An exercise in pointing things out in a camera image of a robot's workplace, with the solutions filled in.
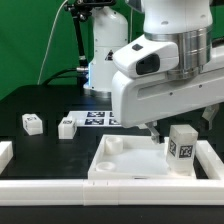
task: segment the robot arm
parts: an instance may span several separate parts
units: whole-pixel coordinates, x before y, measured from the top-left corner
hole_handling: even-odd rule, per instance
[[[128,4],[139,9],[134,2]],[[211,45],[210,2],[141,1],[144,35],[114,55],[119,71],[112,82],[112,106],[121,125],[224,101],[224,46]]]

